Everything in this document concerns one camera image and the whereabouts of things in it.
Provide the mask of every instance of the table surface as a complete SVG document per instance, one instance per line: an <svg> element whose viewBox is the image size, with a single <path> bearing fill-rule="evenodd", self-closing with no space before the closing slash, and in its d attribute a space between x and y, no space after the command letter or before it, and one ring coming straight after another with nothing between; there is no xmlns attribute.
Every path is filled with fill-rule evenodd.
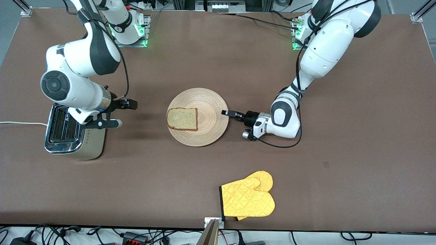
<svg viewBox="0 0 436 245"><path fill-rule="evenodd" d="M47 121L44 54L84 34L64 9L21 19L0 68L2 121ZM165 120L171 100L195 87L217 92L232 110L269 111L295 77L289 30L163 11L148 44L122 49L128 97L139 108L113 113L123 126L107 131L98 159L48 154L43 126L0 126L0 223L201 228L204 217L220 216L220 185L265 170L275 211L226 228L436 232L436 69L422 26L408 16L383 15L313 82L301 105L303 139L292 149L246 141L234 120L215 143L188 147ZM124 93L122 68L92 80Z"/></svg>

